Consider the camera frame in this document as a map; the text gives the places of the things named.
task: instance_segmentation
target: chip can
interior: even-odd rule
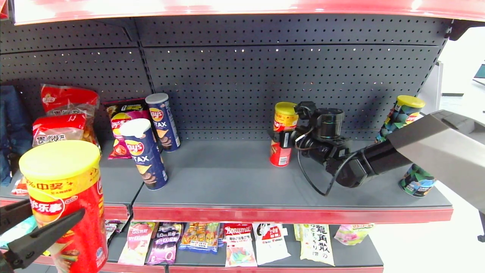
[[[436,179],[420,166],[413,164],[404,177],[399,181],[399,186],[414,197],[424,197],[433,188]]]
[[[180,139],[170,110],[168,95],[165,93],[151,94],[145,98],[145,102],[148,104],[153,125],[162,143],[163,150],[167,152],[175,151],[180,147]]]
[[[121,125],[119,131],[145,186],[151,190],[165,186],[168,176],[151,130],[151,122],[147,119],[132,119]]]
[[[295,103],[278,102],[275,105],[275,120],[273,131],[280,132],[294,130],[298,122],[298,114],[295,113]],[[291,148],[281,148],[279,143],[271,140],[270,162],[277,167],[284,167],[290,163]]]
[[[83,219],[50,248],[60,273],[97,273],[108,258],[99,149],[90,142],[46,143],[20,158],[39,227],[85,209]]]
[[[425,105],[426,103],[423,100],[416,97],[407,95],[397,96],[397,101],[384,121],[379,135],[375,138],[375,142],[385,141],[386,136],[393,131],[401,129],[421,118],[420,111]]]

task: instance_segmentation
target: yellow lid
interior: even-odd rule
[[[60,180],[81,174],[99,162],[99,149],[91,142],[64,140],[39,145],[19,161],[29,180]]]
[[[278,102],[275,105],[275,111],[284,115],[296,115],[295,107],[296,103],[292,102]]]
[[[407,105],[414,108],[423,108],[426,105],[426,103],[422,99],[418,99],[416,97],[407,96],[407,95],[397,96],[397,101],[401,105]]]

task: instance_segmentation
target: red can with yellow lid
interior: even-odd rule
[[[20,158],[39,227],[86,210],[49,248],[59,273],[97,273],[108,258],[99,160],[98,147],[82,140],[43,144]]]

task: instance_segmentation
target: white can lid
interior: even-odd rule
[[[132,119],[120,126],[120,134],[124,137],[142,138],[151,129],[151,122],[147,119]]]
[[[157,103],[166,102],[167,100],[168,100],[168,95],[165,93],[151,94],[145,98],[145,102],[147,104],[157,104]]]

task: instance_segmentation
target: blue lay's stax can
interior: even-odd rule
[[[168,177],[157,149],[150,121],[132,119],[121,125],[119,131],[146,187],[156,190],[165,186]]]
[[[153,125],[155,125],[163,149],[167,152],[175,151],[180,147],[180,139],[170,111],[168,95],[165,93],[151,94],[145,98],[145,102],[148,104]]]

